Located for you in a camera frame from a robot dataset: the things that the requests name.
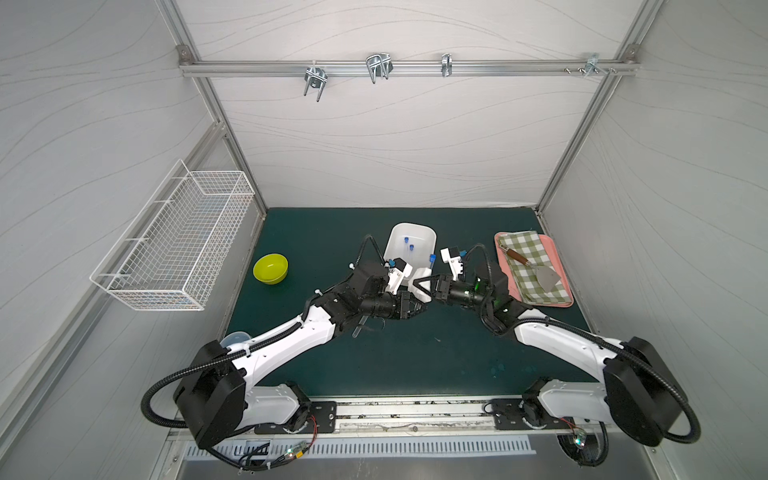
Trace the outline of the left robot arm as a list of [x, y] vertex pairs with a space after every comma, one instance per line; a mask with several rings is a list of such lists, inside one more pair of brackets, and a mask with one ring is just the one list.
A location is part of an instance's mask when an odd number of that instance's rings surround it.
[[409, 256], [358, 259], [348, 277], [315, 292], [300, 314], [272, 330], [224, 346], [211, 341], [192, 364], [152, 385], [140, 401], [149, 422], [188, 430], [209, 449], [250, 428], [273, 424], [299, 430], [310, 400], [295, 384], [266, 387], [261, 380], [295, 357], [356, 327], [364, 317], [408, 319], [423, 302], [409, 291]]

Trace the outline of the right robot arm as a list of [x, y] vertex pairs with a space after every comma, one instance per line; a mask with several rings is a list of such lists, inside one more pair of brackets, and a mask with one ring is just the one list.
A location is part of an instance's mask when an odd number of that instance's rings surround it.
[[463, 262], [472, 253], [442, 250], [449, 273], [420, 269], [411, 284], [430, 301], [475, 310], [492, 334], [511, 336], [591, 376], [589, 382], [542, 380], [533, 389], [537, 407], [551, 417], [613, 424], [645, 446], [701, 438], [702, 425], [686, 393], [648, 341], [606, 338], [559, 321], [511, 296], [507, 276], [491, 264], [469, 281]]

